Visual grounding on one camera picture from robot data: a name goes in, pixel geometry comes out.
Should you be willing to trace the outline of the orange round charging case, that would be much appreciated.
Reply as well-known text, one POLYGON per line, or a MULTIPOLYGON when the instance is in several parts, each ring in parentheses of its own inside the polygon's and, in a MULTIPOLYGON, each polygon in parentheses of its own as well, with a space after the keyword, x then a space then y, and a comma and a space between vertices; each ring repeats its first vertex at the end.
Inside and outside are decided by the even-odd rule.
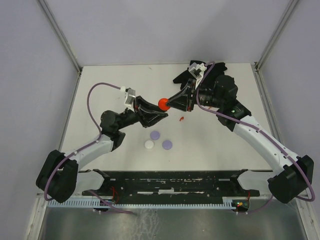
POLYGON ((168 106, 168 102, 169 100, 167 98, 161 98, 158 101, 158 107, 162 110, 162 111, 168 111, 171 107, 168 106))

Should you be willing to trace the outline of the purple charging case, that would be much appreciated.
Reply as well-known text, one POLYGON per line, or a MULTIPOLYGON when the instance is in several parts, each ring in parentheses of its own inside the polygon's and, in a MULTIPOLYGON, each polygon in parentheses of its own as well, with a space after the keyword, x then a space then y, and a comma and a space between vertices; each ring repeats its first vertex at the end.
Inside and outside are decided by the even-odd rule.
POLYGON ((173 147, 173 143, 170 140, 164 140, 162 142, 162 148, 165 150, 170 150, 173 147))
POLYGON ((161 134, 159 131, 157 130, 154 130, 150 133, 150 138, 153 140, 153 141, 156 141, 158 140, 159 138, 161 137, 161 134))

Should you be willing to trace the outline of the white round charging case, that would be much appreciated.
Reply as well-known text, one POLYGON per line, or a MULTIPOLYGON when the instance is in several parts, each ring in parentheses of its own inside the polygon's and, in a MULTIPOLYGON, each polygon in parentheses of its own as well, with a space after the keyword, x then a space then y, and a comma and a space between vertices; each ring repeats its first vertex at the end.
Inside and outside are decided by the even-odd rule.
POLYGON ((147 150, 152 150, 154 147, 155 147, 155 143, 152 141, 152 140, 146 140, 144 142, 144 147, 147 149, 147 150))

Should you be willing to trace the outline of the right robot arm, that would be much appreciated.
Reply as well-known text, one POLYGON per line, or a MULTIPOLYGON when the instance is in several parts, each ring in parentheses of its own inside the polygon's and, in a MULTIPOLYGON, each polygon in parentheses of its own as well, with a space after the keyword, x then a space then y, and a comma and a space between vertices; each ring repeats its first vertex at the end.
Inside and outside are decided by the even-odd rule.
POLYGON ((232 133, 245 140, 270 166, 270 172, 244 170, 229 183, 231 193, 242 195, 247 190, 271 193, 286 204, 300 194, 310 191, 305 201, 315 200, 312 188, 314 161, 308 156, 299 156, 268 133, 252 113, 237 100, 238 87, 234 78, 218 76, 213 83, 198 83, 189 79, 184 88, 167 100, 160 100, 162 109, 174 108, 190 112, 194 105, 214 114, 218 121, 232 133))

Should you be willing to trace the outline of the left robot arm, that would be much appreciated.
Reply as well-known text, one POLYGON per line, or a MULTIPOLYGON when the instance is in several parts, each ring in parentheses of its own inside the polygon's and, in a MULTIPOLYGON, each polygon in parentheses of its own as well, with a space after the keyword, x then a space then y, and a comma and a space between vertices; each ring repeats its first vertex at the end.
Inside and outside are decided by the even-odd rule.
POLYGON ((131 107, 122 113, 111 110, 103 112, 97 138, 79 149, 51 151, 36 179, 36 186, 44 191, 47 200, 53 199, 59 203, 65 202, 75 193, 87 190, 106 195, 111 189, 111 183, 106 180, 107 175, 100 170, 83 171, 83 167, 116 150, 126 136, 121 129, 136 123, 149 128, 167 116, 165 110, 145 101, 141 96, 137 96, 131 107))

